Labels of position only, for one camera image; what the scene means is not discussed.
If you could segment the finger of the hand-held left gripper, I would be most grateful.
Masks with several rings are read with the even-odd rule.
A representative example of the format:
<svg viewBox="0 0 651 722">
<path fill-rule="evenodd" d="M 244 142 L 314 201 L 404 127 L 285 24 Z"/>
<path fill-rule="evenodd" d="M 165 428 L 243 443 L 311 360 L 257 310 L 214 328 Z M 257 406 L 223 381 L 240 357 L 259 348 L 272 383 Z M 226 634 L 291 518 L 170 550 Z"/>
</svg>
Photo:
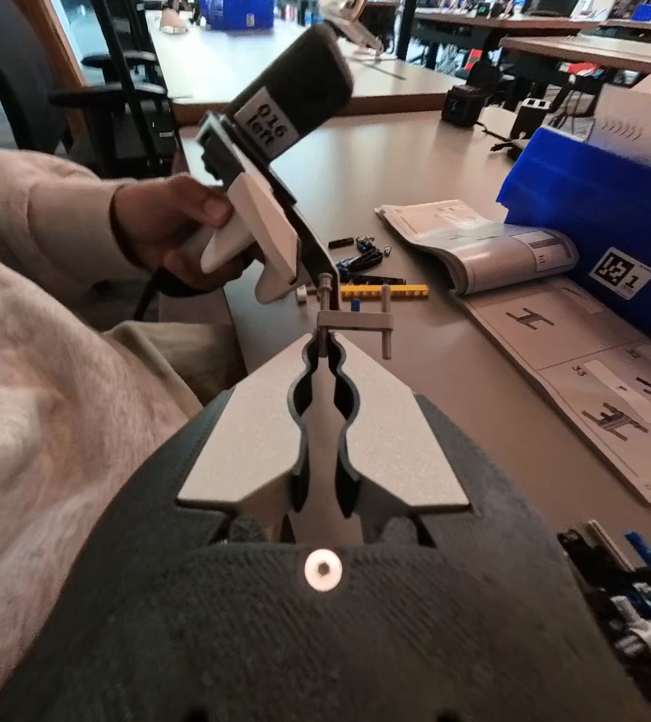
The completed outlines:
<svg viewBox="0 0 651 722">
<path fill-rule="evenodd" d="M 255 297 L 263 305 L 280 300 L 299 276 L 301 246 L 297 231 L 258 171 L 240 173 L 227 195 L 234 207 L 226 226 L 227 249 L 238 255 L 257 245 L 264 269 L 255 286 Z"/>
<path fill-rule="evenodd" d="M 283 180 L 272 170 L 272 188 L 285 217 L 294 228 L 296 241 L 296 278 L 287 286 L 286 293 L 297 287 L 312 284 L 320 286 L 320 276 L 331 276 L 329 309 L 340 310 L 340 276 L 326 245 L 317 236 L 299 207 L 295 196 Z"/>
</svg>

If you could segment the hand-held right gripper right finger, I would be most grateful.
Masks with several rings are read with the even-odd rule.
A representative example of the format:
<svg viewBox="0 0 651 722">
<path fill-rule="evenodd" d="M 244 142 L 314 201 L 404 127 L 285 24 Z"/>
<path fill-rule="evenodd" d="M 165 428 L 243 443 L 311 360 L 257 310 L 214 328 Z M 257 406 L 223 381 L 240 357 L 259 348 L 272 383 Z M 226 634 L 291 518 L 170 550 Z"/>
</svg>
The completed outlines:
<svg viewBox="0 0 651 722">
<path fill-rule="evenodd" d="M 335 488 L 363 537 L 398 518 L 462 512 L 470 501 L 416 394 L 341 333 L 330 339 L 333 402 L 344 419 Z"/>
</svg>

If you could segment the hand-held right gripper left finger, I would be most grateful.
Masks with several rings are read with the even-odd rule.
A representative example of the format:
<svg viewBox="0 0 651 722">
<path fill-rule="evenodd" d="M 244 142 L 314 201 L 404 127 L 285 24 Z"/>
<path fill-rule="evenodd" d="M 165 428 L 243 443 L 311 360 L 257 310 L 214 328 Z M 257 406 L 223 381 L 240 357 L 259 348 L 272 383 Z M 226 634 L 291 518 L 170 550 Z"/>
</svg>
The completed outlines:
<svg viewBox="0 0 651 722">
<path fill-rule="evenodd" d="M 312 372 L 313 341 L 303 334 L 234 386 L 177 493 L 181 507 L 245 516 L 266 537 L 281 535 L 307 460 L 294 393 Z"/>
</svg>

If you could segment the grey lego axle assembly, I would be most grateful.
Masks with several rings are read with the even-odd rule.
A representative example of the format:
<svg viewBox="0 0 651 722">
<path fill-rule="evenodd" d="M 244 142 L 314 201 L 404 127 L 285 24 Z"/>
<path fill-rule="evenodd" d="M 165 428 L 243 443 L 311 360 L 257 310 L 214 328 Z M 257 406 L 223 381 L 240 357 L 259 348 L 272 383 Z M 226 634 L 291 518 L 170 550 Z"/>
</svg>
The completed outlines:
<svg viewBox="0 0 651 722">
<path fill-rule="evenodd" d="M 317 356 L 325 358 L 329 354 L 329 339 L 334 331 L 368 331 L 378 332 L 382 337 L 382 358 L 393 357 L 394 317 L 391 312 L 392 287 L 383 285 L 381 292 L 381 310 L 379 312 L 363 312 L 357 310 L 332 309 L 332 298 L 338 300 L 339 293 L 334 291 L 331 274 L 319 276 L 320 310 L 317 314 L 316 333 Z"/>
</svg>

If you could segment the person's left forearm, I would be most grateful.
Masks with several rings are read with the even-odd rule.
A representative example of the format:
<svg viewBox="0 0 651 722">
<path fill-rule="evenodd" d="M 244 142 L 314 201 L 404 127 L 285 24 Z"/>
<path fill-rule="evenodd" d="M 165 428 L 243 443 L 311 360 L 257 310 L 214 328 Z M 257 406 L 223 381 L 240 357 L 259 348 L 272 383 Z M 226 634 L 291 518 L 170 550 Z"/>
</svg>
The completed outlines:
<svg viewBox="0 0 651 722">
<path fill-rule="evenodd" d="M 116 192 L 133 185 L 54 155 L 0 149 L 0 262 L 57 296 L 145 279 L 112 221 Z"/>
</svg>

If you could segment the dark blue lego connector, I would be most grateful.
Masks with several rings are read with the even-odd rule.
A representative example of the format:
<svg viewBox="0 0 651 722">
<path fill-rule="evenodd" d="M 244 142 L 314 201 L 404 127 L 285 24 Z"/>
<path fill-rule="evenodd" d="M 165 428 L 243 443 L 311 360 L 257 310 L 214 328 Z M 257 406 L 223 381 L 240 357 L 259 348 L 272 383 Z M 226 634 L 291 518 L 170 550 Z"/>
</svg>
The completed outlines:
<svg viewBox="0 0 651 722">
<path fill-rule="evenodd" d="M 338 261 L 336 263 L 336 268 L 340 274 L 362 275 L 379 266 L 383 260 L 384 253 L 377 248 L 372 248 L 358 257 L 352 256 Z"/>
</svg>

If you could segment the lego instruction booklet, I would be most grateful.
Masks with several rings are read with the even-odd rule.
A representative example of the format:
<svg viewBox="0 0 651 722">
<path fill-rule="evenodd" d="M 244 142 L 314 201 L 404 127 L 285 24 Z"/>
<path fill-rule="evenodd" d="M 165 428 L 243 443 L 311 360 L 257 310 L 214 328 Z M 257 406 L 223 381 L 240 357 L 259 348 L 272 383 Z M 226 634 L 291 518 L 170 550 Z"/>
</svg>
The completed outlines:
<svg viewBox="0 0 651 722">
<path fill-rule="evenodd" d="M 442 263 L 455 301 L 651 504 L 651 338 L 566 275 L 580 259 L 573 242 L 460 200 L 375 214 Z"/>
</svg>

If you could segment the pile of loose lego pieces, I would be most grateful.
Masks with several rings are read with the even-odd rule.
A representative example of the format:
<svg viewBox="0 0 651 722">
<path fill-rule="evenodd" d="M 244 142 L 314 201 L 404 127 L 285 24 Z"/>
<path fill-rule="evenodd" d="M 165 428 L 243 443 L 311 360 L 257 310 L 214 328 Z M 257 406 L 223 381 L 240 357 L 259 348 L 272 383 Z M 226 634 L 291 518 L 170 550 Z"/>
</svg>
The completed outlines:
<svg viewBox="0 0 651 722">
<path fill-rule="evenodd" d="M 584 595 L 602 630 L 624 661 L 651 661 L 651 545 L 637 531 L 623 536 L 640 565 L 629 560 L 596 520 L 556 538 L 584 583 Z"/>
</svg>

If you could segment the person's left hand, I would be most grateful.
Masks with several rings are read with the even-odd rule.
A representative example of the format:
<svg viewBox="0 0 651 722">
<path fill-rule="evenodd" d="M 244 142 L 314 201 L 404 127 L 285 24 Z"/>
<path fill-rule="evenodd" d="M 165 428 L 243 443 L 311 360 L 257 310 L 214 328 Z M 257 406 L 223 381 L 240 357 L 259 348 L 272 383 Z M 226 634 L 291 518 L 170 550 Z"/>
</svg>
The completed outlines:
<svg viewBox="0 0 651 722">
<path fill-rule="evenodd" d="M 197 230 L 218 230 L 233 207 L 225 194 L 181 173 L 121 185 L 112 197 L 111 225 L 122 253 L 135 266 L 164 269 L 188 287 L 209 293 L 239 279 L 253 258 L 243 253 L 211 274 L 185 249 Z"/>
</svg>

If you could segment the distant blue bin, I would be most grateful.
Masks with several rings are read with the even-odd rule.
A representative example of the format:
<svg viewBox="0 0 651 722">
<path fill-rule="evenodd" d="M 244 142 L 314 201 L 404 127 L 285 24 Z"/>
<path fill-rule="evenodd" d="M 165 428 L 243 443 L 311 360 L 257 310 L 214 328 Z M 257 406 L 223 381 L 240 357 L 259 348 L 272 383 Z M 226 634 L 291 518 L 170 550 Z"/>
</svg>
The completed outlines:
<svg viewBox="0 0 651 722">
<path fill-rule="evenodd" d="M 275 1 L 199 1 L 206 26 L 223 32 L 270 30 Z"/>
</svg>

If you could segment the black charger block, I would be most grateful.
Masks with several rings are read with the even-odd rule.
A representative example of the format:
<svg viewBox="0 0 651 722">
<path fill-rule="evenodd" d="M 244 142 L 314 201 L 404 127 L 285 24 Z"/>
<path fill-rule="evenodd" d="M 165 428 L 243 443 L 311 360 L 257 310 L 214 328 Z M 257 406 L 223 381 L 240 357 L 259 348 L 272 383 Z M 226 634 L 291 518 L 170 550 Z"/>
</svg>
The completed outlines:
<svg viewBox="0 0 651 722">
<path fill-rule="evenodd" d="M 456 85 L 445 95 L 441 121 L 460 129 L 470 129 L 479 120 L 489 96 L 470 85 Z"/>
<path fill-rule="evenodd" d="M 526 98 L 519 107 L 509 140 L 529 140 L 551 112 L 551 102 L 535 97 Z"/>
</svg>

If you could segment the black office chair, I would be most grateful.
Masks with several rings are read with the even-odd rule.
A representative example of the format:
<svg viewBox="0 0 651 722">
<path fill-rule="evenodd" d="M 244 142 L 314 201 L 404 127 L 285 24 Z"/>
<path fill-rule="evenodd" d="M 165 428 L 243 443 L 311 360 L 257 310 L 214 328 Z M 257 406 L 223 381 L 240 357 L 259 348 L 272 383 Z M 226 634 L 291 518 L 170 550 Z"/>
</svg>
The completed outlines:
<svg viewBox="0 0 651 722">
<path fill-rule="evenodd" d="M 137 10 L 143 3 L 122 2 L 134 46 L 125 49 L 109 3 L 91 2 L 107 52 L 86 56 L 85 67 L 100 70 L 104 82 L 54 91 L 50 103 L 78 111 L 86 127 L 68 149 L 70 159 L 104 178 L 169 176 L 182 149 L 170 96 L 159 75 L 155 53 L 146 49 Z"/>
</svg>

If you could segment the person's light sweatshirt and lap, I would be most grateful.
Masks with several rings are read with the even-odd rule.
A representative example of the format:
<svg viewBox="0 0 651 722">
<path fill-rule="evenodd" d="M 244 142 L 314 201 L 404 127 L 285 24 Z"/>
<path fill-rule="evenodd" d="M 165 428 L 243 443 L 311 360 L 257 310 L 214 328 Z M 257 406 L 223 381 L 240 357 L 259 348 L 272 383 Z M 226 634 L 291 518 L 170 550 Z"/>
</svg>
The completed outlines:
<svg viewBox="0 0 651 722">
<path fill-rule="evenodd" d="M 123 484 L 243 376 L 231 325 L 100 333 L 0 261 L 0 689 Z"/>
</svg>

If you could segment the wooden desk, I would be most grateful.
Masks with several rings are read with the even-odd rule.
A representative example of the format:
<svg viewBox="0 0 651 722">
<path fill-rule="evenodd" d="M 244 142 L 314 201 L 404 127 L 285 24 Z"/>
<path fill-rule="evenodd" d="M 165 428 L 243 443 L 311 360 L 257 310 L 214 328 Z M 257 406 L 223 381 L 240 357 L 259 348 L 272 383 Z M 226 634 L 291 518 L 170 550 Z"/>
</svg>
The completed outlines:
<svg viewBox="0 0 651 722">
<path fill-rule="evenodd" d="M 651 43 L 597 35 L 513 37 L 500 41 L 503 49 L 571 62 L 590 62 L 603 68 L 651 74 Z"/>
<path fill-rule="evenodd" d="M 574 35 L 582 30 L 594 30 L 603 21 L 573 17 L 479 17 L 474 13 L 441 11 L 438 9 L 416 9 L 412 36 L 425 36 L 427 32 L 445 33 L 467 28 L 502 32 L 509 35 Z"/>
</svg>

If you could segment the blue plastic bin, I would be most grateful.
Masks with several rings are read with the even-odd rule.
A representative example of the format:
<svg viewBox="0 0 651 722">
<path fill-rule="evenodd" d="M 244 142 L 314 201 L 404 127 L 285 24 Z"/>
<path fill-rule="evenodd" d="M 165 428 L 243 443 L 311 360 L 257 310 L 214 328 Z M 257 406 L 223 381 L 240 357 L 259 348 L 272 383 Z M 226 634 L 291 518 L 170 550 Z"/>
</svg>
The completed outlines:
<svg viewBox="0 0 651 722">
<path fill-rule="evenodd" d="M 651 338 L 651 167 L 541 127 L 496 200 L 507 223 L 573 241 L 569 276 Z"/>
</svg>

